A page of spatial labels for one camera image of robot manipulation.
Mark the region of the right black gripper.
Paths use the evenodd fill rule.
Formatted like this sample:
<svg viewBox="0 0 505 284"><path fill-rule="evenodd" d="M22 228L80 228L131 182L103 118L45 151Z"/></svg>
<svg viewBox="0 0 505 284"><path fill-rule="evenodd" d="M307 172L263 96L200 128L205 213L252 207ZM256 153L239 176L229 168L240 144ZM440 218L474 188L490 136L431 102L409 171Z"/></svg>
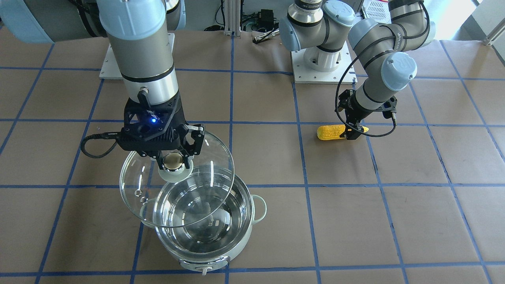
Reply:
<svg viewBox="0 0 505 284"><path fill-rule="evenodd" d="M124 126L118 135L118 144L125 151L149 155L160 170L167 171L167 150L182 146L184 161L200 154L204 140L204 125L189 125L184 117L180 93L162 104L148 102L148 92L138 92L135 102L128 99L124 108ZM187 134L193 143L187 141Z"/></svg>

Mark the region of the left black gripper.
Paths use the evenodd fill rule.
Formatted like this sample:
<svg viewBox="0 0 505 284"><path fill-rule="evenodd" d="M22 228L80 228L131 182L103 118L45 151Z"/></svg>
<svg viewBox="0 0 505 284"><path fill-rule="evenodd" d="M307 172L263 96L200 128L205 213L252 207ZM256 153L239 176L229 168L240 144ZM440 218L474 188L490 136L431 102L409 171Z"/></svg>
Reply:
<svg viewBox="0 0 505 284"><path fill-rule="evenodd" d="M365 133L365 127L360 124L361 120L373 112L381 112L385 119L391 119L393 122L396 122L396 106L397 99L395 96L392 96L378 108L368 110L358 103L355 90L345 90L337 96L337 111L344 110L346 114L346 129L342 136L346 140L356 140Z"/></svg>

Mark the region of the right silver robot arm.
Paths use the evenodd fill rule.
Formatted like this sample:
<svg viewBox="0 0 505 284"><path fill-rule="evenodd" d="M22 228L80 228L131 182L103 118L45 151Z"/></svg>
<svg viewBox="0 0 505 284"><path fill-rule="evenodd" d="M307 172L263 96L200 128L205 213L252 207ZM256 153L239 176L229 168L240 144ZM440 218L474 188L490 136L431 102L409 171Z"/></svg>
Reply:
<svg viewBox="0 0 505 284"><path fill-rule="evenodd" d="M157 161L169 171L163 151L177 151L186 168L201 151L204 128L184 118L169 30L183 22L180 0L2 0L1 19L24 43L57 43L107 37L129 94L119 132L85 137L115 140L125 151Z"/></svg>

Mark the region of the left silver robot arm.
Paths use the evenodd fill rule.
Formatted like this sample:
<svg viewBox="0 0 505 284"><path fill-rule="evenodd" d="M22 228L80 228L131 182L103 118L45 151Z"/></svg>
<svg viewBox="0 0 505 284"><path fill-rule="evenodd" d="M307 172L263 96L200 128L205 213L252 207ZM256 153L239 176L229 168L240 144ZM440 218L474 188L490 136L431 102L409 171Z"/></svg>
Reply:
<svg viewBox="0 0 505 284"><path fill-rule="evenodd" d="M357 90L336 90L334 108L341 124L318 127L319 140L367 136L361 121L373 112L381 112L396 128L395 94L418 70L406 52L430 44L435 24L422 0L390 0L388 9L388 24L370 18L355 22L355 11L341 0L296 0L280 20L284 46L292 52L305 50L304 60L313 69L335 70L341 49L349 43L368 76Z"/></svg>

